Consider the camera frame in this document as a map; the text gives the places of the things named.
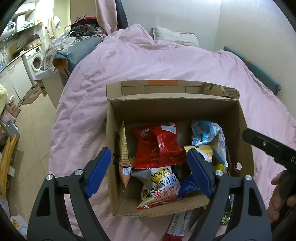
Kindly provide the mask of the right hand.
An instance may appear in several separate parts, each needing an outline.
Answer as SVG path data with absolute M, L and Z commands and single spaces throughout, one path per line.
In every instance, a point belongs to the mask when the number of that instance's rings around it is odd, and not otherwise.
M 280 216 L 280 206 L 281 206 L 281 196 L 280 196 L 280 184 L 282 176 L 286 173 L 286 170 L 278 173 L 271 181 L 271 185 L 276 185 L 272 197 L 269 201 L 269 206 L 267 208 L 267 214 L 269 217 L 270 223 L 273 223 L 278 220 Z

